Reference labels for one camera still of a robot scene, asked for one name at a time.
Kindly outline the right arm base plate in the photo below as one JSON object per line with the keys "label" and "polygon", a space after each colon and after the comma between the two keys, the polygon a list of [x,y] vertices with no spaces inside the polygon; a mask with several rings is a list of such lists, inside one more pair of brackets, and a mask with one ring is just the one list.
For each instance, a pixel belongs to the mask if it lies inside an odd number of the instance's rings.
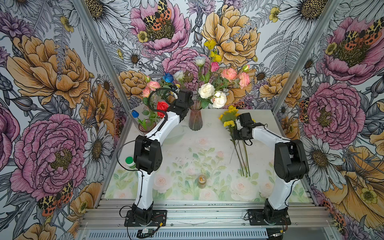
{"label": "right arm base plate", "polygon": [[250,209],[248,216],[251,226],[289,226],[292,224],[288,208],[282,210]]}

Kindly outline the aluminium rail frame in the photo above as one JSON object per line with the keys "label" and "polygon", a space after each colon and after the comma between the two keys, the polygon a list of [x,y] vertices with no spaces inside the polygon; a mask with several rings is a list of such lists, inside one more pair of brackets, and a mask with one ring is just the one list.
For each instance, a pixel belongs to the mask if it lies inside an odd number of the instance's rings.
{"label": "aluminium rail frame", "polygon": [[246,220],[255,203],[158,202],[167,221],[157,227],[125,227],[128,200],[102,200],[80,225],[79,240],[340,240],[335,221],[324,207],[291,204],[289,226],[251,226]]}

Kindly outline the small yellow wildflower sprig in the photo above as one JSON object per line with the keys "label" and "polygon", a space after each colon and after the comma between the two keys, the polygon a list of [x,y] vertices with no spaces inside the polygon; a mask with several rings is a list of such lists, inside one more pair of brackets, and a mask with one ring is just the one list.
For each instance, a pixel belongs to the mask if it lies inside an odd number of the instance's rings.
{"label": "small yellow wildflower sprig", "polygon": [[208,50],[210,51],[209,56],[212,62],[220,63],[222,61],[222,57],[219,54],[217,54],[217,52],[215,51],[216,42],[214,40],[206,41],[204,43],[204,46],[207,47]]}

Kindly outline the blue rose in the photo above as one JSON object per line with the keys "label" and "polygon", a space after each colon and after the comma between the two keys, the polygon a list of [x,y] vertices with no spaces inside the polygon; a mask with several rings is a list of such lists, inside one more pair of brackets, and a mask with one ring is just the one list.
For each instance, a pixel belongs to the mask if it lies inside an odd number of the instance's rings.
{"label": "blue rose", "polygon": [[173,84],[174,77],[170,73],[165,73],[165,75],[163,76],[163,81],[167,84]]}

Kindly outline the small blue rosebud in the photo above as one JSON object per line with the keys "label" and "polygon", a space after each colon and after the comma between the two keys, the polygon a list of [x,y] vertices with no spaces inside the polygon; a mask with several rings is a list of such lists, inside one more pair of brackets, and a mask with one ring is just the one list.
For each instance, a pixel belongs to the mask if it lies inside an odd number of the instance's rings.
{"label": "small blue rosebud", "polygon": [[132,116],[134,118],[138,118],[139,117],[139,113],[137,111],[135,111],[135,110],[132,110],[131,114],[132,114]]}

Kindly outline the large sunflower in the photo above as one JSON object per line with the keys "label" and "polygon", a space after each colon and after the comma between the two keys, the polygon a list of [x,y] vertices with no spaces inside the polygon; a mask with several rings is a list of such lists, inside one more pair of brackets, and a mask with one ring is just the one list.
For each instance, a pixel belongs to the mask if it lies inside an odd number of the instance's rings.
{"label": "large sunflower", "polygon": [[219,116],[219,120],[224,124],[225,122],[236,122],[237,116],[239,115],[238,109],[234,106],[229,106],[227,111]]}

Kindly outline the floral table mat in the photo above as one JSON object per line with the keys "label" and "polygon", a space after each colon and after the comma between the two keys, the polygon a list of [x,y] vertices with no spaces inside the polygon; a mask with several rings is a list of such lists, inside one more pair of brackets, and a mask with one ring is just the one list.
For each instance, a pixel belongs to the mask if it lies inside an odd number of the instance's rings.
{"label": "floral table mat", "polygon": [[[181,156],[169,155],[155,175],[153,197],[156,201],[211,201],[263,203],[273,190],[277,176],[273,163],[263,163],[242,177],[237,162],[213,147],[188,148]],[[205,188],[197,178],[205,175]]]}

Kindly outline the ribbed glass vase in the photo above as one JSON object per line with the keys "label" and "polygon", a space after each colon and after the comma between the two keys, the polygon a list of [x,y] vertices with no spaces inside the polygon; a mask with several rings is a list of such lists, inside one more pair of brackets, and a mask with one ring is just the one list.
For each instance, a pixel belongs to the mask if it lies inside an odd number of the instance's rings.
{"label": "ribbed glass vase", "polygon": [[198,131],[203,127],[201,109],[202,104],[199,100],[196,100],[194,104],[190,107],[189,128],[192,131]]}
{"label": "ribbed glass vase", "polygon": [[141,131],[144,134],[147,134],[150,131],[152,131],[157,124],[155,121],[152,121],[150,119],[146,119],[146,120],[138,119],[138,123],[139,123],[139,131]]}

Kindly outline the white rose bunch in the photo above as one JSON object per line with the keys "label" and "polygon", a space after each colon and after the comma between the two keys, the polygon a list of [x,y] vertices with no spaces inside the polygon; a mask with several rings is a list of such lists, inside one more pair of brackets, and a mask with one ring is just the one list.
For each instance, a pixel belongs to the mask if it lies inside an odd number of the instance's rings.
{"label": "white rose bunch", "polygon": [[198,68],[196,75],[182,70],[173,75],[180,86],[195,92],[200,108],[205,109],[210,106],[220,109],[227,101],[224,90],[228,88],[231,80],[219,73],[221,59],[213,52],[209,58],[197,56],[194,58],[194,65]]}

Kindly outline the yellow ranunculus flower stem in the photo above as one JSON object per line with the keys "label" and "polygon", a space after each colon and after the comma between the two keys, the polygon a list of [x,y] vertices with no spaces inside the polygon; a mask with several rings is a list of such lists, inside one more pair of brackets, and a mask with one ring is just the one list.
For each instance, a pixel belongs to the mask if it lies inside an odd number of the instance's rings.
{"label": "yellow ranunculus flower stem", "polygon": [[251,173],[250,173],[250,167],[249,167],[247,145],[246,145],[245,141],[243,141],[243,148],[244,148],[244,153],[245,153],[245,167],[246,167],[247,177],[250,177]]}

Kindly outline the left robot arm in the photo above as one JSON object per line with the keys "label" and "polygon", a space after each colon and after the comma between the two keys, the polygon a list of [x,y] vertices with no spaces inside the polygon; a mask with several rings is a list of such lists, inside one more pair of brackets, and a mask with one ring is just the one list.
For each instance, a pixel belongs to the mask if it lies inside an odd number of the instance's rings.
{"label": "left robot arm", "polygon": [[193,92],[186,89],[175,91],[160,88],[150,93],[148,102],[155,93],[167,91],[174,92],[177,99],[168,103],[166,110],[151,109],[164,115],[160,123],[145,136],[135,139],[133,160],[138,170],[138,193],[132,205],[134,222],[147,226],[153,218],[153,185],[156,171],[160,168],[163,155],[162,144],[168,134],[187,116],[190,107],[194,104]]}

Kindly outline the green cap white bottle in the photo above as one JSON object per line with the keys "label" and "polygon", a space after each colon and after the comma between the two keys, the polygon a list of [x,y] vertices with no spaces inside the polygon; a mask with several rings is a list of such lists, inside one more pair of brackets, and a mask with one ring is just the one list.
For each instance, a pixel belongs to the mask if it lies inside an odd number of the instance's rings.
{"label": "green cap white bottle", "polygon": [[126,163],[127,167],[129,167],[130,169],[135,169],[136,168],[136,163],[134,162],[134,158],[133,157],[127,157],[125,159],[125,163]]}

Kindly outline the small glass spice jar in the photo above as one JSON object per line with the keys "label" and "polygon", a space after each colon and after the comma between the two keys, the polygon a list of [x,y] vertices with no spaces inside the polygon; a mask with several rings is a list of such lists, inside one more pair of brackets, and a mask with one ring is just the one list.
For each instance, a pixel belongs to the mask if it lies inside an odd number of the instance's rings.
{"label": "small glass spice jar", "polygon": [[207,183],[207,178],[205,175],[199,175],[199,177],[197,178],[197,181],[198,181],[198,187],[203,189],[205,188],[206,186],[206,183]]}

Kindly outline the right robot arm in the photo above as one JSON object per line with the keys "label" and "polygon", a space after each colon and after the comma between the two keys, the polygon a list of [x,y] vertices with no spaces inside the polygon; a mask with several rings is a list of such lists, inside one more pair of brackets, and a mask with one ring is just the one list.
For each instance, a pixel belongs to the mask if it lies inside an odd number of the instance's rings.
{"label": "right robot arm", "polygon": [[278,178],[263,209],[250,209],[246,220],[251,226],[291,224],[288,215],[289,198],[296,184],[309,172],[304,144],[300,140],[281,137],[252,120],[249,113],[239,115],[235,121],[235,140],[258,140],[274,151],[274,170]]}

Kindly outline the red rose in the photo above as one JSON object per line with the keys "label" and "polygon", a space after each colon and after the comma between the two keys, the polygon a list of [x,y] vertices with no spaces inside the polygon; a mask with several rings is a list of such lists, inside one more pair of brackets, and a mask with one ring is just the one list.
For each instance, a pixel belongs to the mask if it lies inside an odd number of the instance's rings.
{"label": "red rose", "polygon": [[165,112],[167,111],[169,105],[166,102],[158,102],[157,103],[157,114],[160,118],[165,116]]}

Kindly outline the pink carnation stem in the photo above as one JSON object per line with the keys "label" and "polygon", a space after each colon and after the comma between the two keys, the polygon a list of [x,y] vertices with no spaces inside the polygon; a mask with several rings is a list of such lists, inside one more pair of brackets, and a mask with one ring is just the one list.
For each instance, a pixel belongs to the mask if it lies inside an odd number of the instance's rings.
{"label": "pink carnation stem", "polygon": [[149,103],[149,96],[152,92],[159,89],[161,85],[156,81],[152,81],[149,76],[145,76],[145,83],[146,87],[142,91],[141,96],[143,97],[143,103],[147,108],[147,112],[149,112],[147,115],[150,117],[151,121],[156,122],[159,121],[160,117],[156,112],[151,110],[150,107],[154,108],[154,103]]}

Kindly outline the pink rose bunch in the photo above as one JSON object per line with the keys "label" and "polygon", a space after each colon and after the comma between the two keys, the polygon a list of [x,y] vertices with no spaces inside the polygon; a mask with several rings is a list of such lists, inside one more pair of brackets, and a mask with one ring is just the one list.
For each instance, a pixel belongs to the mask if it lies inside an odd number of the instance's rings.
{"label": "pink rose bunch", "polygon": [[216,90],[220,91],[227,88],[244,89],[251,83],[250,70],[250,65],[244,65],[239,71],[233,68],[218,69],[218,73],[213,78],[211,84]]}

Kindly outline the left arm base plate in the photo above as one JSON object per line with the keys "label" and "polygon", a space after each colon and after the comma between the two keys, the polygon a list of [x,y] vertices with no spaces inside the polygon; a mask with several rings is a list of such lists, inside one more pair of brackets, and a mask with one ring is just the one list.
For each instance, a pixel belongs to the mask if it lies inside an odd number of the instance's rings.
{"label": "left arm base plate", "polygon": [[153,210],[152,212],[134,213],[129,210],[125,217],[125,227],[157,227],[160,223],[166,225],[167,210]]}

